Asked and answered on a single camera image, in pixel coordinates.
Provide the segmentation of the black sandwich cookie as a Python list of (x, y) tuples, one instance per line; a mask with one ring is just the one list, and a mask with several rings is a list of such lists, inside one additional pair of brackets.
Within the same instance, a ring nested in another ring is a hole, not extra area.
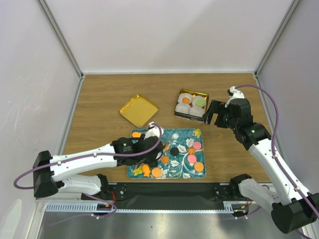
[(177, 148), (177, 147), (173, 147), (173, 148), (171, 148), (171, 150), (170, 150), (170, 154), (172, 155), (172, 156), (178, 156), (179, 155), (179, 149)]

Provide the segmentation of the gold cookie tin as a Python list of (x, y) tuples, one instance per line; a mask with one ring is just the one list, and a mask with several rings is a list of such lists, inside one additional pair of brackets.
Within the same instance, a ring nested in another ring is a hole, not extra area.
[(195, 122), (204, 122), (208, 109), (209, 94), (180, 89), (174, 109), (174, 116)]

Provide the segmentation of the green sandwich cookie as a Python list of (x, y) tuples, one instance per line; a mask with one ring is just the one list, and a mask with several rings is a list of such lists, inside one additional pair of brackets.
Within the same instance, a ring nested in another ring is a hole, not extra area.
[(204, 105), (204, 101), (203, 101), (202, 99), (197, 99), (197, 100), (195, 101), (195, 104), (196, 104), (197, 106), (199, 106), (199, 107), (202, 107), (202, 105)]

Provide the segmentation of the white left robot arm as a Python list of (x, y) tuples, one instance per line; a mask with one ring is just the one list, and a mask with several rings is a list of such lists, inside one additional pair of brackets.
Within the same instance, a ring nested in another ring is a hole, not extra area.
[(82, 175), (83, 172), (143, 163), (156, 167), (163, 149), (158, 136), (143, 134), (140, 137), (120, 137), (99, 148), (69, 155), (51, 155), (48, 150), (42, 151), (33, 165), (33, 195), (46, 198), (69, 191), (105, 199), (110, 193), (107, 178), (98, 175), (89, 179)]

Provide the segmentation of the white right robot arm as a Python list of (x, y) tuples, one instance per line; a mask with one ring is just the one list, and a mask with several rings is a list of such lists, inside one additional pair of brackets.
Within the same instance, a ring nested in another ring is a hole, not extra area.
[(228, 103), (213, 100), (204, 114), (210, 124), (217, 114), (215, 125), (229, 128), (236, 140), (253, 155), (271, 179), (274, 191), (257, 183), (251, 176), (242, 174), (230, 180), (230, 196), (255, 201), (270, 213), (276, 227), (283, 233), (315, 222), (319, 209), (318, 193), (311, 193), (288, 168), (276, 149), (271, 148), (271, 135), (266, 128), (253, 120), (247, 99), (232, 99)]

